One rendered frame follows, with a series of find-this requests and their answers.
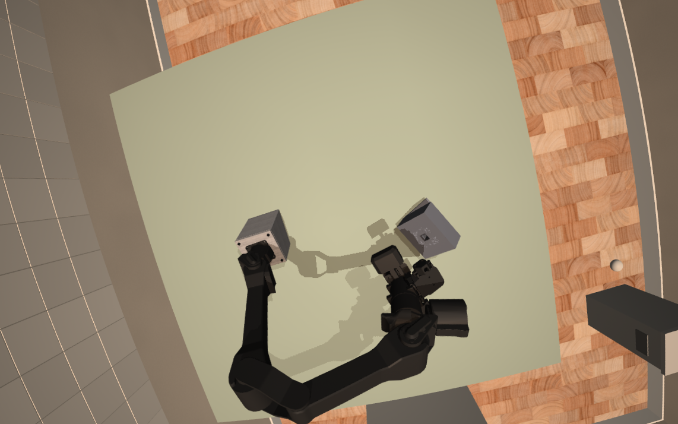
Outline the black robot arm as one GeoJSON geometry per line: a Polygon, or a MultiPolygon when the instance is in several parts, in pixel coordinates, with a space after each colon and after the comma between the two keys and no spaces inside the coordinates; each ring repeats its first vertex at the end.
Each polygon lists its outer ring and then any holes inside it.
{"type": "MultiPolygon", "coordinates": [[[[383,382],[423,372],[435,336],[468,337],[464,299],[429,299],[422,314],[416,296],[399,294],[392,299],[391,313],[381,314],[381,329],[387,334],[375,348],[302,384],[273,367],[268,354],[268,296],[275,294],[270,263],[275,254],[267,241],[245,249],[237,259],[248,289],[243,343],[233,357],[229,384],[249,411],[308,424],[383,382]]],[[[418,260],[413,268],[413,274],[404,276],[425,303],[445,280],[430,260],[418,260]]]]}

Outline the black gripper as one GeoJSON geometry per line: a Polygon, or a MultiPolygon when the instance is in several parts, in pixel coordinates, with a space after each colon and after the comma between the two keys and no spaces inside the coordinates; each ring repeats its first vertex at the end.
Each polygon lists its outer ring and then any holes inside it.
{"type": "Polygon", "coordinates": [[[386,249],[373,254],[371,262],[376,272],[385,276],[384,278],[388,283],[386,288],[390,294],[386,298],[390,305],[395,296],[399,294],[412,294],[419,299],[422,313],[425,314],[425,305],[429,305],[429,301],[425,299],[425,303],[423,303],[414,286],[406,280],[404,274],[410,272],[410,269],[404,263],[403,256],[399,253],[396,245],[390,245],[386,249]]]}

